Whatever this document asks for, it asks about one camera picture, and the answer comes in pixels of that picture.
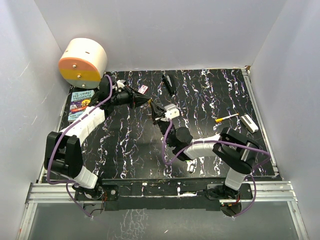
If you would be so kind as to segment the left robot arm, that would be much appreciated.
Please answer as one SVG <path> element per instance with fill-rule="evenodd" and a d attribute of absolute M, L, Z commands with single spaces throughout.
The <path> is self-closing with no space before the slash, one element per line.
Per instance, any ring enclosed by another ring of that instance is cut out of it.
<path fill-rule="evenodd" d="M 135 109 L 148 100 L 150 97 L 133 89 L 124 80 L 114 81 L 109 75 L 103 76 L 84 112 L 68 127 L 48 134 L 44 159 L 47 182 L 54 184 L 51 180 L 51 173 L 54 173 L 63 176 L 64 183 L 85 188 L 91 199 L 99 199 L 104 188 L 97 183 L 98 177 L 84 166 L 82 144 L 115 107 L 127 105 Z"/>

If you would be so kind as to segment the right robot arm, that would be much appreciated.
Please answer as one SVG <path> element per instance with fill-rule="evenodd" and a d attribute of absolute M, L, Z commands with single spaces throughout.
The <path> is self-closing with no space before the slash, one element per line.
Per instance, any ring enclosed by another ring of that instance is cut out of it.
<path fill-rule="evenodd" d="M 148 103 L 153 124 L 158 125 L 163 134 L 163 163 L 169 166 L 175 161 L 174 158 L 171 161 L 166 160 L 166 147 L 173 148 L 173 154 L 181 161 L 217 156 L 229 166 L 222 187 L 223 194 L 230 199 L 239 195 L 245 177 L 253 170 L 260 145 L 230 127 L 223 128 L 214 136 L 194 139 L 187 127 L 175 128 L 173 119 L 180 116 L 176 105 L 162 107 L 153 100 L 149 100 Z"/>

